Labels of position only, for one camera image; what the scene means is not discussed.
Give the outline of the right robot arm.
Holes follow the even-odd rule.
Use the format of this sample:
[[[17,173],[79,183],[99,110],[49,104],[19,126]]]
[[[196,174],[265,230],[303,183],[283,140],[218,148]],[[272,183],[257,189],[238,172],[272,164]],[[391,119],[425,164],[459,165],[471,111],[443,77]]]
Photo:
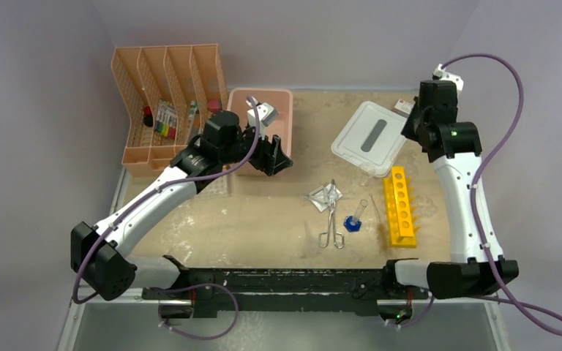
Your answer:
[[[480,176],[482,145],[476,125],[458,121],[457,79],[423,80],[402,135],[416,141],[442,187],[449,220],[450,260],[390,260],[383,291],[398,298],[412,287],[438,299],[483,297],[517,278],[492,226]]]

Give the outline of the clear acrylic tube rack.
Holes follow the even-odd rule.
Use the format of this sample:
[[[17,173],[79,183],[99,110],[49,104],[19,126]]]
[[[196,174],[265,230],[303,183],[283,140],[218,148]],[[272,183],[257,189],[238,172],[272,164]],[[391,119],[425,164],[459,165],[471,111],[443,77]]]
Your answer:
[[[223,197],[230,193],[230,177],[228,175],[216,178],[208,184],[198,195],[201,197]]]

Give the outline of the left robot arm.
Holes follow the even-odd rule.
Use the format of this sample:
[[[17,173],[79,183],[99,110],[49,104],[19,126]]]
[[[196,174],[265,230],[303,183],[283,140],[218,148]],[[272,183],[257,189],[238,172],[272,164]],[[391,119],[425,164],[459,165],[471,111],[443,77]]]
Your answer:
[[[259,104],[248,110],[247,125],[241,128],[235,113],[214,113],[203,131],[128,204],[94,225],[77,224],[70,234],[71,267],[76,273],[73,301],[84,303],[78,295],[81,282],[107,301],[139,287],[158,287],[172,299],[185,296],[189,279],[180,274],[182,266],[176,259],[136,258],[132,250],[173,209],[228,175],[227,165],[236,171],[250,163],[268,176],[291,167],[281,138],[265,134],[277,116],[271,105]]]

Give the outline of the pink plastic bin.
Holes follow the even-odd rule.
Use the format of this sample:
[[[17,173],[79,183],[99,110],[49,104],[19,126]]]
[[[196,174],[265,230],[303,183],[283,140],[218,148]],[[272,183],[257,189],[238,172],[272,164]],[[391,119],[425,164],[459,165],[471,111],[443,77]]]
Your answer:
[[[228,98],[228,110],[234,112],[240,120],[240,127],[247,127],[248,96],[258,102],[270,104],[277,112],[275,120],[265,128],[269,140],[274,135],[281,139],[283,153],[291,158],[293,134],[293,94],[285,88],[234,88]]]

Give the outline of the yellow test tube rack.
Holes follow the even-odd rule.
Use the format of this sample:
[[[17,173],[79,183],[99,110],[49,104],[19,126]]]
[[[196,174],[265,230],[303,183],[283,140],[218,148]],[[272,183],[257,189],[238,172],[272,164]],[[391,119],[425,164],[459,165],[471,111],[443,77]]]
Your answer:
[[[417,216],[412,195],[411,178],[402,166],[393,166],[390,175],[383,179],[386,226],[389,245],[394,248],[415,249],[417,247],[415,227]]]

